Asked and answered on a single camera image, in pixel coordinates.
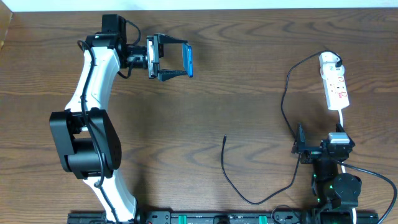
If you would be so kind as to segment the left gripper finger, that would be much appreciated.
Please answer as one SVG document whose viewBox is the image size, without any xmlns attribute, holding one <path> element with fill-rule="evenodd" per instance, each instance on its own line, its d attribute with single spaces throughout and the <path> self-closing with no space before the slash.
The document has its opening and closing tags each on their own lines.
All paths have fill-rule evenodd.
<svg viewBox="0 0 398 224">
<path fill-rule="evenodd" d="M 186 71 L 183 70 L 167 70 L 167 69 L 162 69 L 159 72 L 159 80 L 164 82 L 167 80 L 170 80 L 171 78 L 177 77 L 177 76 L 183 76 L 183 75 L 188 75 Z"/>
<path fill-rule="evenodd" d="M 175 37 L 171 37 L 166 34 L 158 34 L 158 43 L 159 44 L 184 44 L 187 43 L 187 40 L 177 39 Z"/>
</svg>

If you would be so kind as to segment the blue Galaxy smartphone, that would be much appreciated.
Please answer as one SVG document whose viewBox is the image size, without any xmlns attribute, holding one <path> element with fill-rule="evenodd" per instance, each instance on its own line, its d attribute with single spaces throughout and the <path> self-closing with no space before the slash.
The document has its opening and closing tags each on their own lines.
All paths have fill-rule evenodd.
<svg viewBox="0 0 398 224">
<path fill-rule="evenodd" d="M 187 75 L 193 77 L 193 53 L 192 46 L 188 43 L 182 44 L 182 58 L 183 58 L 183 68 Z"/>
</svg>

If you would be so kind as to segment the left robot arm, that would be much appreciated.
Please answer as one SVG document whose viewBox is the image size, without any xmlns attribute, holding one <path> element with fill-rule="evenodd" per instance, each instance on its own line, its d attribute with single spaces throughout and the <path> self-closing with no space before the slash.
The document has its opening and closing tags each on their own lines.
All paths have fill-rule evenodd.
<svg viewBox="0 0 398 224">
<path fill-rule="evenodd" d="M 136 198 L 119 170 L 121 142 L 109 118 L 108 106 L 116 76 L 121 70 L 148 71 L 162 82 L 177 76 L 193 76 L 192 47 L 187 40 L 156 33 L 127 42 L 129 20 L 117 14 L 102 16 L 101 31 L 77 44 L 84 65 L 76 90 L 63 111 L 53 112 L 50 130 L 62 168 L 91 187 L 104 212 L 73 212 L 68 223 L 147 223 Z"/>
</svg>

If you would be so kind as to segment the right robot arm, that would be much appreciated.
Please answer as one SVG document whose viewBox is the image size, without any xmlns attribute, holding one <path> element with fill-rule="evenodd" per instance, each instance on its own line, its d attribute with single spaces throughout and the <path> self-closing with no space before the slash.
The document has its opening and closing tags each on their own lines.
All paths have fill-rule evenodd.
<svg viewBox="0 0 398 224">
<path fill-rule="evenodd" d="M 303 126 L 297 125 L 292 153 L 300 155 L 301 164 L 312 165 L 312 190 L 318 199 L 318 205 L 303 214 L 303 223 L 354 222 L 353 209 L 358 206 L 362 181 L 338 170 L 339 163 L 349 158 L 354 146 L 340 124 L 319 146 L 307 145 Z"/>
</svg>

